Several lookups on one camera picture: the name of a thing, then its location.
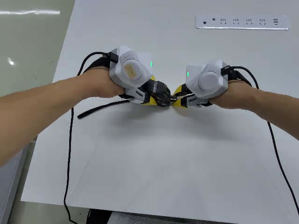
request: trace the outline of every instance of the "velcro strap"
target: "velcro strap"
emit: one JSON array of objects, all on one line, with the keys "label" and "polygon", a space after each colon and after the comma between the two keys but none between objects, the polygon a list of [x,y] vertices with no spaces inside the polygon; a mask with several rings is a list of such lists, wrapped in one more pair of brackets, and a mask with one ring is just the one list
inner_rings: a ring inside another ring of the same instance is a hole
[{"label": "velcro strap", "polygon": [[231,80],[240,80],[246,82],[248,85],[252,86],[251,83],[238,71],[236,70],[231,70],[227,74],[223,74],[228,76],[228,81]]},{"label": "velcro strap", "polygon": [[106,68],[110,68],[110,59],[106,58],[106,57],[100,57],[99,59],[95,60],[91,65],[88,66],[87,69],[85,69],[84,72],[86,72],[87,70],[90,70],[92,68],[96,68],[96,67],[106,67]]}]

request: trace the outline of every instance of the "hand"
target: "hand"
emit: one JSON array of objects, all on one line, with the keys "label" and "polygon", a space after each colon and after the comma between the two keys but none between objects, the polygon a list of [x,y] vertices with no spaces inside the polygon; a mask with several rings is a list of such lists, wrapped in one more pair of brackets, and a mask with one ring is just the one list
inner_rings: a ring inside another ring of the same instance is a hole
[{"label": "hand", "polygon": [[219,97],[210,99],[212,104],[226,109],[248,109],[257,89],[243,81],[232,80],[228,90]]},{"label": "hand", "polygon": [[92,68],[81,76],[84,85],[86,85],[86,95],[88,97],[111,98],[124,94],[124,89],[116,85],[109,78],[109,70],[105,67]]}]

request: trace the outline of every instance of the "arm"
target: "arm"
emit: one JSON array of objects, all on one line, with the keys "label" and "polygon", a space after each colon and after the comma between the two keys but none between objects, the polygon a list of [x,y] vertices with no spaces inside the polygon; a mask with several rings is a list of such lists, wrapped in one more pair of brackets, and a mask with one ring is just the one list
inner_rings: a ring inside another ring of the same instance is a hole
[{"label": "arm", "polygon": [[249,110],[299,140],[299,99],[265,92],[241,81],[232,81],[228,90],[211,103],[228,109]]},{"label": "arm", "polygon": [[0,98],[0,166],[43,129],[88,97],[123,94],[105,68]]}]

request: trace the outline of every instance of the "black strap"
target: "black strap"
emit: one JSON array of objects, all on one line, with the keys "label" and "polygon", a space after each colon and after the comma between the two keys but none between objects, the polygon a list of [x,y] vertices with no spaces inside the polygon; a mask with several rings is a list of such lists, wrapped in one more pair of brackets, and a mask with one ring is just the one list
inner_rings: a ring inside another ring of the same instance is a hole
[{"label": "black strap", "polygon": [[87,70],[90,70],[92,68],[96,68],[96,67],[106,67],[106,68],[110,68],[110,59],[106,58],[106,57],[100,57],[99,59],[95,60],[91,65],[88,66],[87,69],[85,69],[84,72],[86,72]]},{"label": "black strap", "polygon": [[228,66],[221,69],[222,76],[227,75],[228,76],[228,81],[231,81],[231,80],[244,81],[252,87],[251,83],[240,72],[238,72],[236,70],[228,70],[227,68],[229,68],[229,67],[230,66],[228,65]]}]

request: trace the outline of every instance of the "forearm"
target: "forearm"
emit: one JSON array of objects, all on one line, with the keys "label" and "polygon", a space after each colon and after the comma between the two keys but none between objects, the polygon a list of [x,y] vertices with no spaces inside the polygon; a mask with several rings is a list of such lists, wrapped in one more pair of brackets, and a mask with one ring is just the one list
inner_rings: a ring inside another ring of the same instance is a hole
[{"label": "forearm", "polygon": [[75,77],[0,98],[0,165],[88,97],[82,82]]},{"label": "forearm", "polygon": [[252,89],[243,109],[254,112],[299,140],[299,99]]}]

